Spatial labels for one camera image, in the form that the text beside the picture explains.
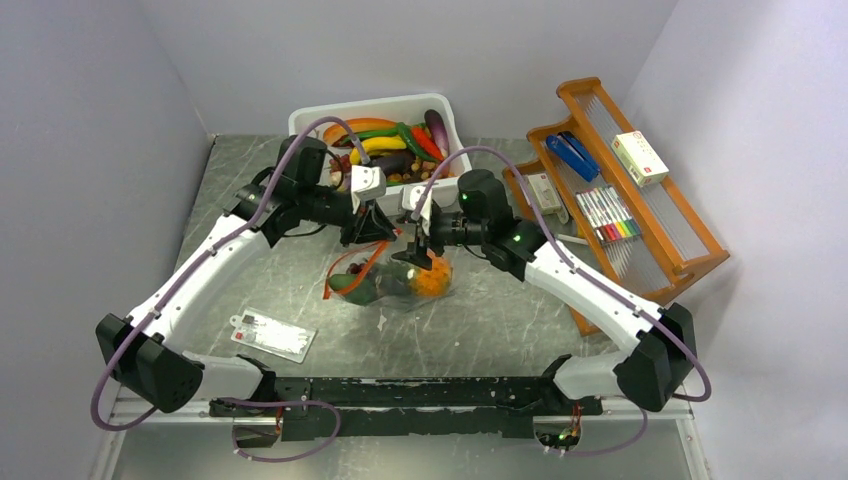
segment red and white box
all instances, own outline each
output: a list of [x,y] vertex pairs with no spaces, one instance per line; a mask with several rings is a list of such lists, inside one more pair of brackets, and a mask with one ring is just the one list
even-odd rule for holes
[[642,132],[636,130],[616,135],[610,146],[636,185],[644,187],[660,183],[668,175],[668,167]]

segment orange wooden frame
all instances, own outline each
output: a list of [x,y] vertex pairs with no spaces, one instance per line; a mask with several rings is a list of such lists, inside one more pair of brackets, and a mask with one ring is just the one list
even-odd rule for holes
[[[622,199],[627,203],[634,219],[642,229],[642,237],[645,245],[657,261],[670,285],[669,287],[653,292],[635,293],[661,305],[668,304],[704,275],[727,260],[730,254],[721,247],[698,214],[695,213],[695,210],[686,201],[686,198],[677,188],[671,176],[666,176],[665,180],[661,183],[662,187],[666,190],[668,196],[680,210],[680,213],[707,250],[706,255],[689,260],[683,259],[681,253],[663,230],[659,220],[645,203],[638,191],[638,187],[630,181],[628,173],[610,149],[607,148],[600,134],[592,125],[591,120],[589,120],[588,115],[577,102],[575,98],[577,95],[586,94],[594,95],[600,100],[622,131],[630,132],[635,130],[615,102],[613,102],[612,98],[610,98],[609,94],[607,94],[606,90],[604,90],[600,80],[591,77],[565,82],[557,88],[557,95],[568,107],[571,116],[560,123],[534,128],[527,132],[527,139],[533,144],[533,148],[536,150],[539,158],[534,162],[519,165],[518,171],[522,175],[540,172],[546,172],[549,175],[553,180],[554,187],[556,187],[562,197],[566,208],[568,208],[569,213],[571,213],[572,218],[577,223],[577,228],[583,233],[587,242],[589,242],[589,248],[595,257],[597,257],[602,273],[613,281],[619,282],[620,279],[615,273],[612,263],[604,252],[601,243],[590,233],[592,231],[591,226],[582,214],[574,198],[574,193],[576,192],[569,191],[557,172],[557,163],[551,159],[550,153],[545,146],[545,139],[548,135],[563,131],[572,132],[598,162],[604,180],[614,185]],[[512,190],[521,208],[522,214],[528,218],[532,217],[530,207],[524,201],[524,196],[521,195],[520,188],[512,172],[509,169],[504,169],[503,175],[504,180]],[[573,309],[572,314],[582,335],[589,335],[600,331]]]

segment white plastic bin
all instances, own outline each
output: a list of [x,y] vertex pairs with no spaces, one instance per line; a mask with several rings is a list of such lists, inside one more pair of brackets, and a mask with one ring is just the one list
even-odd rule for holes
[[[424,112],[433,109],[442,115],[445,128],[448,131],[450,151],[455,152],[462,148],[459,136],[456,134],[456,126],[453,118],[453,110],[450,108],[448,99],[437,93],[424,93],[420,95],[405,95],[402,97],[379,98],[376,100],[363,100],[360,102],[337,103],[335,105],[324,105],[321,107],[309,107],[295,110],[289,116],[289,135],[303,131],[313,121],[327,116],[335,115],[342,120],[358,117],[377,117],[386,120],[404,122],[408,125],[424,121]],[[332,124],[318,127],[317,136],[321,138],[324,130]],[[336,149],[337,153],[347,153],[349,149]],[[471,163],[467,155],[462,155],[450,165],[450,171],[456,177],[443,178],[436,181],[433,186],[433,200],[441,207],[447,207],[456,202],[457,178],[463,173],[471,170]],[[377,200],[380,208],[387,215],[396,215],[401,212],[400,195],[403,187],[389,187],[386,195]]]

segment gray metal table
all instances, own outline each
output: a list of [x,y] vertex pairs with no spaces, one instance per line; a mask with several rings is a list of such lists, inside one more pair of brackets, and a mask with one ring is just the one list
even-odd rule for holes
[[[261,168],[274,164],[282,139],[217,138],[187,225],[180,263],[201,243],[233,193]],[[483,143],[518,163],[532,159],[531,146],[522,140]],[[471,160],[475,168],[489,168],[500,177],[502,165],[494,157],[476,155]],[[298,231],[312,228],[304,225]],[[248,267],[212,305],[188,349],[219,356],[249,354],[280,375],[412,377],[536,375],[561,354],[592,355],[613,348],[603,335],[580,337],[569,309],[552,295],[519,283],[461,249],[446,253],[454,264],[455,293],[414,311],[323,300],[327,268],[344,252],[338,236],[338,229],[328,228],[316,236],[277,244],[269,257]],[[591,258],[588,252],[577,253]],[[228,319],[245,307],[317,328],[304,363],[232,342]]]
[[[218,137],[186,226],[180,263],[197,248],[232,194],[275,162],[282,139]],[[533,156],[531,146],[521,140],[464,139],[463,143],[492,146],[517,163]],[[500,177],[502,166],[496,159],[472,155],[471,162]],[[313,226],[301,228],[308,231]],[[595,355],[615,348],[603,335],[580,337],[561,301],[459,249],[447,253],[454,265],[455,294],[415,311],[322,300],[326,270],[343,251],[333,230],[284,240],[270,256],[247,268],[214,302],[188,350],[218,356],[248,354],[280,375],[413,377],[537,375],[561,354]],[[573,251],[592,258],[579,246]],[[232,342],[228,319],[245,307],[318,328],[305,362],[298,365]],[[627,402],[618,403],[605,402],[607,415],[586,419],[582,449],[615,444],[637,429],[636,410]],[[110,434],[92,478],[494,479],[569,473],[582,478],[706,478],[700,457],[693,457],[699,451],[687,441],[696,438],[691,413],[688,405],[678,403],[651,415],[645,440],[594,459],[546,458],[534,448],[505,448],[527,441],[497,435],[451,435],[341,438],[306,460],[256,465],[232,455],[232,420],[208,418],[203,402],[193,402],[173,414],[155,414],[128,433]],[[124,423],[147,408],[146,402],[124,390],[112,421]],[[256,453],[283,456],[313,446],[314,442],[284,442]],[[693,459],[698,470],[690,470]]]

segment colored marker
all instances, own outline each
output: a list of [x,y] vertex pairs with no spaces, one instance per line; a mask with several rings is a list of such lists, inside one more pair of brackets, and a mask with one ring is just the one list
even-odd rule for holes
[[630,219],[630,226],[633,227],[636,230],[636,234],[641,235],[642,229],[639,227],[639,224],[636,223],[636,219],[633,217],[633,214],[630,213],[630,209],[627,208],[627,204],[624,203],[623,200],[621,200],[621,196],[619,196],[618,191],[613,188],[613,189],[610,190],[610,194],[613,196],[614,200],[621,207],[621,210],[624,211],[624,213],[627,215],[627,218]]
[[612,200],[612,197],[610,197],[609,188],[601,189],[600,194],[601,199],[609,207],[610,212],[612,212],[612,216],[616,220],[616,225],[624,231],[624,238],[630,238],[636,235],[636,232],[633,232],[627,224],[627,218],[622,214],[621,209]]
[[620,239],[620,238],[621,238],[621,234],[619,234],[619,233],[618,233],[618,230],[616,230],[616,229],[612,226],[612,224],[613,224],[613,223],[615,223],[615,222],[612,220],[612,217],[610,217],[610,216],[609,216],[609,214],[608,214],[606,211],[604,211],[604,208],[603,208],[603,207],[601,207],[601,204],[597,201],[597,198],[598,198],[598,192],[596,192],[594,189],[593,189],[593,190],[589,190],[587,197],[588,197],[588,200],[592,203],[592,205],[593,205],[595,208],[597,208],[597,210],[598,210],[598,216],[599,216],[599,217],[601,217],[601,220],[602,220],[602,222],[603,222],[603,224],[604,224],[603,228],[606,230],[606,232],[607,232],[607,234],[610,236],[610,238],[612,238],[613,240],[618,240],[618,239]]
[[598,202],[601,204],[601,206],[604,207],[604,209],[606,209],[607,213],[609,213],[609,215],[612,217],[613,222],[615,222],[613,225],[615,225],[615,228],[616,230],[618,230],[618,233],[621,234],[621,238],[630,237],[631,233],[629,230],[627,230],[627,225],[624,223],[624,219],[619,216],[618,212],[615,209],[615,206],[610,203],[609,199],[604,194],[604,190],[606,190],[606,187],[598,189]]
[[597,212],[589,202],[586,201],[586,196],[581,193],[578,195],[578,202],[580,203],[580,207],[583,209],[583,212],[586,214],[586,219],[589,220],[589,224],[595,230],[595,234],[598,236],[598,239],[602,242],[608,242],[609,238],[607,238],[606,233],[601,228],[601,220],[597,215]]
[[619,218],[622,222],[624,222],[625,227],[627,227],[627,231],[630,232],[631,237],[635,237],[639,234],[639,231],[636,228],[636,222],[630,217],[630,215],[624,210],[620,202],[615,200],[611,190],[615,190],[612,186],[609,189],[605,190],[604,197],[607,198],[610,204],[613,206],[613,210],[618,214]]
[[595,234],[598,236],[598,239],[601,241],[609,241],[606,237],[601,233],[600,222],[598,218],[595,216],[595,212],[592,211],[592,208],[589,207],[589,204],[586,202],[582,193],[578,193],[574,196],[577,200],[577,203],[580,205],[580,208],[583,210],[583,213],[586,215],[586,220],[589,221],[589,225],[591,225],[592,229],[595,231]]

